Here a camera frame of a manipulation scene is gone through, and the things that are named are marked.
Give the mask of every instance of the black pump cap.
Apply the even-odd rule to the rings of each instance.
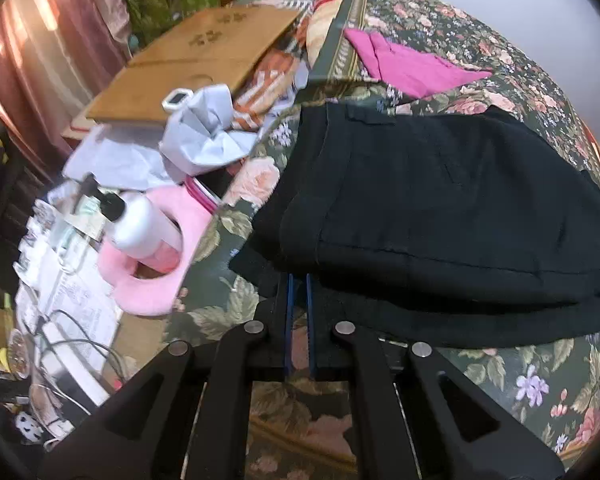
[[[84,179],[84,182],[80,185],[80,192],[76,199],[75,204],[77,205],[80,202],[80,199],[83,195],[85,196],[93,196],[100,200],[100,211],[105,216],[105,218],[115,222],[125,213],[125,201],[122,200],[115,193],[103,193],[98,187],[98,181],[93,176],[93,173],[87,174]]]

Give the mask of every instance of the cutting board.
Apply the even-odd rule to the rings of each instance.
[[[233,94],[297,16],[271,6],[201,10],[134,56],[86,117],[165,124],[162,100],[175,88],[224,83]]]

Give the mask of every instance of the pink cloth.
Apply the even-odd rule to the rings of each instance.
[[[344,35],[356,49],[371,77],[389,83],[416,99],[491,75],[487,71],[465,70],[435,54],[391,43],[379,32],[368,34],[364,30],[346,28]]]

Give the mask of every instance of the bed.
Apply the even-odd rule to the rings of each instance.
[[[313,0],[251,0],[278,6],[309,1]],[[493,104],[524,121],[578,170],[589,171],[600,188],[600,150],[592,135],[555,82],[499,33],[438,0],[338,3],[324,41],[318,41],[309,86],[298,95],[297,105],[281,115],[254,147],[203,235],[174,302],[165,342],[182,338],[199,345],[217,340],[253,316],[258,291],[227,265],[250,234],[254,213],[284,171],[298,132],[299,104],[347,101],[388,114],[472,114]],[[368,76],[343,37],[345,26],[378,31],[394,42],[493,74],[461,88],[409,100]],[[352,421],[346,385],[314,383],[309,378],[306,334],[306,318],[298,313],[294,373],[286,383],[254,385],[246,457],[250,478],[356,478],[348,440]],[[600,428],[600,333],[522,348],[439,350],[567,466]]]

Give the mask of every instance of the pink holder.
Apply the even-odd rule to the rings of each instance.
[[[98,255],[98,270],[103,279],[113,285],[112,297],[122,310],[136,316],[163,316],[171,311],[212,214],[182,186],[157,187],[146,196],[180,226],[180,263],[169,274],[159,278],[136,278],[134,273],[138,262],[117,250],[105,237]]]

